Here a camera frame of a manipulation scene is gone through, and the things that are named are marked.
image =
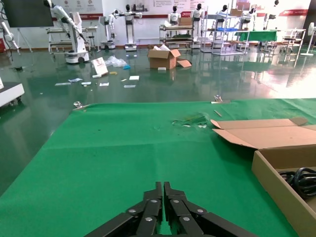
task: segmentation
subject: open cardboard box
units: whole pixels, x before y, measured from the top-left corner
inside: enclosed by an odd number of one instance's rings
[[[227,141],[258,149],[252,171],[301,237],[316,236],[316,197],[303,200],[278,174],[316,168],[316,125],[305,118],[211,122]]]

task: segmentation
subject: green table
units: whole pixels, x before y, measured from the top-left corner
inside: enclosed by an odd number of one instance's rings
[[[240,33],[240,41],[246,41],[248,33]],[[248,41],[276,41],[277,31],[250,31]]]
[[[0,236],[81,237],[139,202],[155,181],[170,181],[191,202],[259,236],[296,237],[251,172],[254,150],[221,139],[209,120],[316,123],[315,106],[316,99],[270,99],[75,111],[0,197]],[[165,222],[161,233],[169,233]]]

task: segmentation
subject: cardboard box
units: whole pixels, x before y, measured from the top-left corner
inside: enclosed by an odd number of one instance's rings
[[[180,55],[177,49],[171,51],[150,49],[148,52],[150,68],[173,69],[176,67],[177,57]]]
[[[191,17],[181,17],[178,26],[192,26],[193,21]]]
[[[4,88],[4,85],[3,85],[2,80],[0,78],[0,89],[2,89],[2,88]]]
[[[242,11],[241,10],[237,10],[237,9],[231,9],[231,16],[241,16],[242,15]]]
[[[316,168],[316,125],[305,118],[211,121],[231,143],[258,149],[252,171],[301,237],[316,236],[316,197],[304,201],[278,174]]]

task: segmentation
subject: wheel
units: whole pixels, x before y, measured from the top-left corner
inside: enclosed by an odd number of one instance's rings
[[[78,62],[79,62],[79,63],[84,63],[84,58],[79,57],[79,58],[78,58]]]

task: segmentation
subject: screen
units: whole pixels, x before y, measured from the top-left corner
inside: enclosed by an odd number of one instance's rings
[[[51,27],[53,21],[50,9],[43,5],[42,0],[2,0],[9,26]]]

